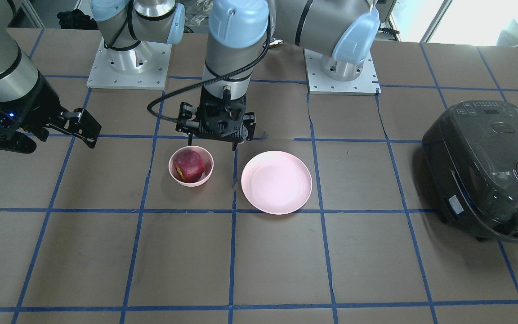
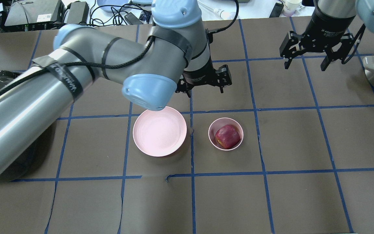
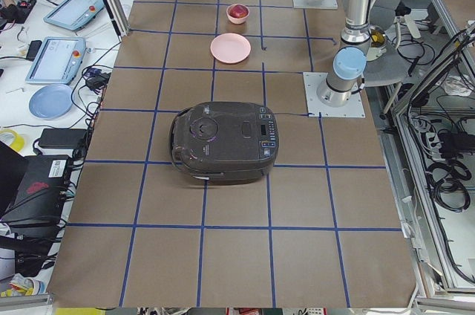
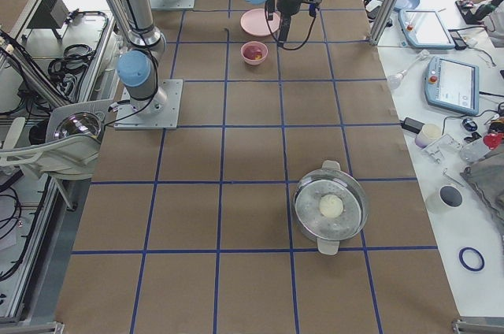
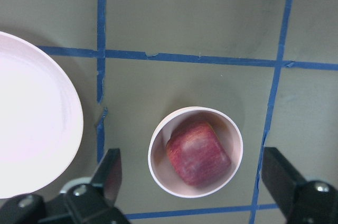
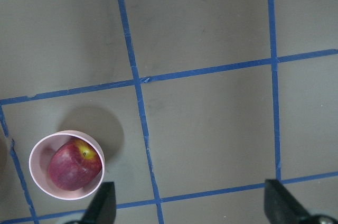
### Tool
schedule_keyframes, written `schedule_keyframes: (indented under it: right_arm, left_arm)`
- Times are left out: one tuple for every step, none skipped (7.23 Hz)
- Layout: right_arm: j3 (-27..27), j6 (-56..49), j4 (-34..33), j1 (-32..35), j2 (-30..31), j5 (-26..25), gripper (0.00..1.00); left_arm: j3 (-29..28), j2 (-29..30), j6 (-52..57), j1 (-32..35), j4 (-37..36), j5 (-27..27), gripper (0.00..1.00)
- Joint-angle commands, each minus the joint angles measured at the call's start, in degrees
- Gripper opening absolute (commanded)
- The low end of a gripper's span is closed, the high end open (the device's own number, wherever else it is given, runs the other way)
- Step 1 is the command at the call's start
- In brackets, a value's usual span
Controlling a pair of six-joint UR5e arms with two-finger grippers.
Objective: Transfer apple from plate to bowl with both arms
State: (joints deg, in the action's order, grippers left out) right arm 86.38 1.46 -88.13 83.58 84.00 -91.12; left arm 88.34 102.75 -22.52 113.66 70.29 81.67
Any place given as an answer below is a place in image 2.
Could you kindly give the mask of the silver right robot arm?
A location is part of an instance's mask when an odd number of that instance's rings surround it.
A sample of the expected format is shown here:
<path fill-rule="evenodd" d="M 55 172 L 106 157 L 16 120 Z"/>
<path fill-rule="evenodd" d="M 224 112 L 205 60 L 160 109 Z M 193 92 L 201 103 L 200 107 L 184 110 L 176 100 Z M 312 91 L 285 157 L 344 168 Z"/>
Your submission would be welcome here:
<path fill-rule="evenodd" d="M 279 52 L 288 69 L 294 58 L 307 52 L 325 53 L 325 71 L 337 60 L 344 65 L 355 55 L 366 29 L 374 33 L 374 0 L 303 0 L 314 7 L 303 34 L 289 31 Z"/>

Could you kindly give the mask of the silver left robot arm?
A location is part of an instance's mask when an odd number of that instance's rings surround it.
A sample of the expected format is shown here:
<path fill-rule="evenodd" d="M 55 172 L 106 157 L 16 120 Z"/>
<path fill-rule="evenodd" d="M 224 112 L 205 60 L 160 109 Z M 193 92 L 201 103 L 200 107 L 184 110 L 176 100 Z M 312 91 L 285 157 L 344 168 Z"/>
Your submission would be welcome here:
<path fill-rule="evenodd" d="M 65 25 L 53 52 L 0 89 L 0 175 L 96 79 L 122 84 L 133 104 L 162 111 L 176 92 L 195 86 L 232 84 L 226 65 L 213 68 L 213 34 L 234 24 L 205 29 L 196 0 L 154 0 L 153 25 L 145 45 L 84 25 Z"/>

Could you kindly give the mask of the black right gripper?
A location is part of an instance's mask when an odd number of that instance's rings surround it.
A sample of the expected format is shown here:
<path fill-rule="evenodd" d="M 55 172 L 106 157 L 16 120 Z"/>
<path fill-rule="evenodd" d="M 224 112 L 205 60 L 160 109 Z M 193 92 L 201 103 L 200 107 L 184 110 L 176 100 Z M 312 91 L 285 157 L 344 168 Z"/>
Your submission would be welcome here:
<path fill-rule="evenodd" d="M 316 8 L 311 21 L 302 35 L 289 31 L 279 47 L 280 57 L 284 59 L 284 68 L 288 69 L 291 62 L 304 52 L 325 52 L 326 57 L 321 62 L 321 71 L 341 60 L 344 65 L 350 61 L 355 52 L 355 38 L 352 33 L 346 33 L 347 28 L 355 18 L 355 13 L 348 16 L 333 16 L 325 9 Z"/>

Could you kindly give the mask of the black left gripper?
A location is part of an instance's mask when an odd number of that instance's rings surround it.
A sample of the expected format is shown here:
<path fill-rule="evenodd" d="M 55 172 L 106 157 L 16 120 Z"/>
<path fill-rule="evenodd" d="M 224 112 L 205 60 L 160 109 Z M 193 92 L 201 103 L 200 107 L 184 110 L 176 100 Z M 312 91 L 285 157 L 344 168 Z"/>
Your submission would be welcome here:
<path fill-rule="evenodd" d="M 211 60 L 208 60 L 205 65 L 197 70 L 184 70 L 182 76 L 183 79 L 178 80 L 175 93 L 184 93 L 188 98 L 192 97 L 191 90 L 194 86 L 218 86 L 220 93 L 223 94 L 224 88 L 232 85 L 232 77 L 228 65 L 222 65 L 215 70 Z"/>

